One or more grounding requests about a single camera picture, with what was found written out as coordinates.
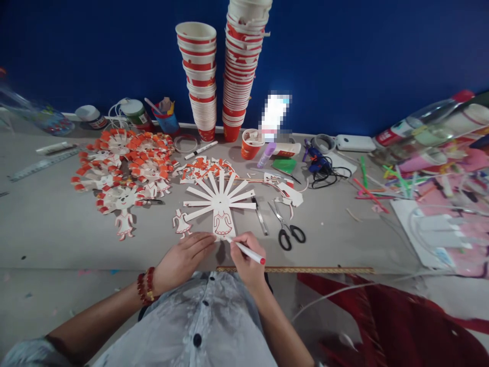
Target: forearm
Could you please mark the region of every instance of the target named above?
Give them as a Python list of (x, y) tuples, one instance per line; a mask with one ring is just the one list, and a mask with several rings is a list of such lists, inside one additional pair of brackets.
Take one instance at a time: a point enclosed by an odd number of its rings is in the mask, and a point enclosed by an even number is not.
[(134, 282), (77, 314), (46, 338), (72, 363), (85, 364), (141, 307)]
[(268, 346), (279, 367), (313, 367), (314, 360), (265, 282), (250, 290)]

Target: cup stack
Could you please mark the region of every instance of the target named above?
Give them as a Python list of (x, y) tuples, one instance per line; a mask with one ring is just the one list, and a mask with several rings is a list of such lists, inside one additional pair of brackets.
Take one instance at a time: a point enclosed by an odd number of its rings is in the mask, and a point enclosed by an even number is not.
[(217, 121), (215, 51), (216, 31), (208, 24), (180, 23), (175, 27), (187, 75), (188, 97), (195, 125), (203, 141), (214, 140)]
[(245, 120), (271, 3), (272, 0), (229, 1), (223, 100), (224, 137), (228, 142), (236, 141)]

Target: red bottle cap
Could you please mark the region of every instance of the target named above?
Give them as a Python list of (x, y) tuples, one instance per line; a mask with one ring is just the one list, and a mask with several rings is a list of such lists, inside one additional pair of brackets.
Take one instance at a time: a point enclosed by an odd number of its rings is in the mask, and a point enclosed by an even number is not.
[(455, 94), (452, 99), (456, 100), (458, 103), (464, 103), (467, 102), (468, 100), (471, 100), (472, 98), (475, 97), (474, 92), (464, 89), (457, 94)]

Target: table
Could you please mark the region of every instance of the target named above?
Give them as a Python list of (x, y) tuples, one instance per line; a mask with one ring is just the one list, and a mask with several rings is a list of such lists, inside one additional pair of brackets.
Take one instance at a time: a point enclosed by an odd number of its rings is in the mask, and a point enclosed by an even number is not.
[[(93, 142), (100, 132), (77, 129), (68, 137), (57, 138), (22, 120), (13, 119), (13, 124), (15, 135), (0, 129), (0, 192), (10, 192), (0, 198), (0, 267), (146, 269), (155, 265), (180, 238), (172, 228), (175, 209), (184, 212), (199, 209), (183, 208), (183, 201), (199, 198), (185, 192), (188, 185), (174, 180), (171, 194), (162, 198), (163, 206), (130, 209), (135, 218), (134, 238), (119, 242), (114, 226), (116, 215), (102, 215), (95, 206), (93, 192), (76, 192), (70, 184), (70, 178), (80, 166), (77, 157), (18, 182), (11, 183), (6, 177), (41, 160), (43, 157), (35, 153), (37, 148), (62, 141)], [(217, 146), (202, 154), (227, 159), (238, 175), (247, 177), (248, 169), (256, 166), (260, 153), (255, 161), (245, 161), (240, 155), (240, 141), (225, 143), (222, 136), (218, 140)], [(181, 154), (173, 157), (180, 163), (185, 162)], [(299, 163), (295, 173), (304, 184), (310, 177), (308, 164), (300, 162), (302, 153), (296, 158)], [(376, 171), (370, 161), (367, 169), (379, 177), (380, 171)], [(266, 203), (279, 193), (259, 183), (248, 184), (246, 190), (249, 189), (256, 192), (270, 235), (264, 236), (255, 211), (249, 209), (232, 210), (236, 232), (255, 233), (267, 251), (267, 266), (272, 271), (321, 272), (324, 268), (367, 267), (378, 273), (404, 274), (420, 269), (419, 260), (395, 215), (379, 215), (372, 211), (370, 200), (355, 200), (358, 189), (348, 182), (306, 190), (304, 203), (294, 209), (292, 221), (288, 220), (288, 207), (279, 204), (287, 222), (302, 228), (307, 236), (304, 244), (292, 239), (293, 247), (288, 252), (278, 245), (280, 223)], [(362, 222), (355, 221), (347, 208)], [(191, 221), (192, 231), (210, 231), (211, 221), (212, 212), (195, 218)], [(229, 244), (218, 243), (216, 252), (200, 269), (232, 266)]]

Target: scissors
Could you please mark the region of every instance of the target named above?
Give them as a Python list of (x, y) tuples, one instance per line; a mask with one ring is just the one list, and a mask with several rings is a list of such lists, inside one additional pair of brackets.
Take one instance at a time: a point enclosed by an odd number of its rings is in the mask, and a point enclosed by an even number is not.
[(287, 223), (285, 223), (284, 219), (282, 218), (282, 216), (279, 213), (279, 209), (277, 208), (277, 203), (274, 202), (275, 209), (270, 203), (268, 203), (268, 205), (270, 205), (271, 211), (274, 212), (276, 217), (279, 219), (280, 224), (282, 225), (282, 229), (279, 231), (279, 245), (280, 245), (280, 247), (282, 247), (285, 251), (290, 251), (292, 249), (292, 244), (290, 243), (290, 236), (287, 234), (284, 227), (286, 227), (289, 230), (290, 234), (292, 235), (292, 237), (294, 237), (297, 240), (297, 242), (305, 243), (306, 242), (306, 235), (304, 234), (302, 229), (300, 229), (299, 227), (294, 226), (292, 224), (289, 226), (289, 225), (287, 225)]

